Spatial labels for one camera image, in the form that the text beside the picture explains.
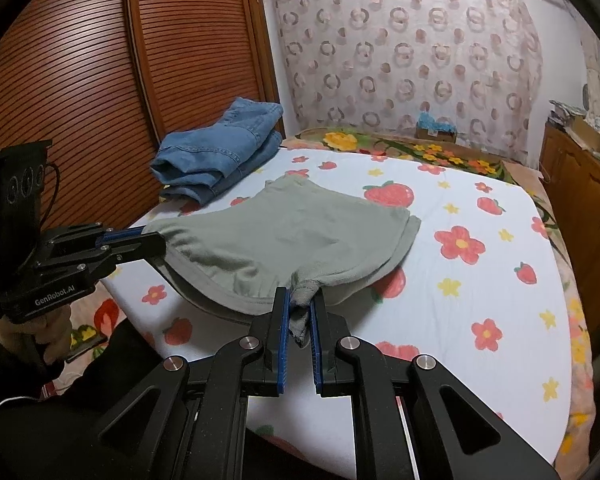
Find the person's left hand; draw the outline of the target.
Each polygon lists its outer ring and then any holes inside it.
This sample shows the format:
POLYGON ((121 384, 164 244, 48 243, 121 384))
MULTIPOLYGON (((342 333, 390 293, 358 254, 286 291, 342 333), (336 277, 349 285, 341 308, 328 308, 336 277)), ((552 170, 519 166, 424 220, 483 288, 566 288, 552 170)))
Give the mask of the person's left hand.
POLYGON ((0 318, 0 344, 15 354, 42 352, 45 364, 64 360, 71 344, 71 307, 67 304, 23 324, 0 318))

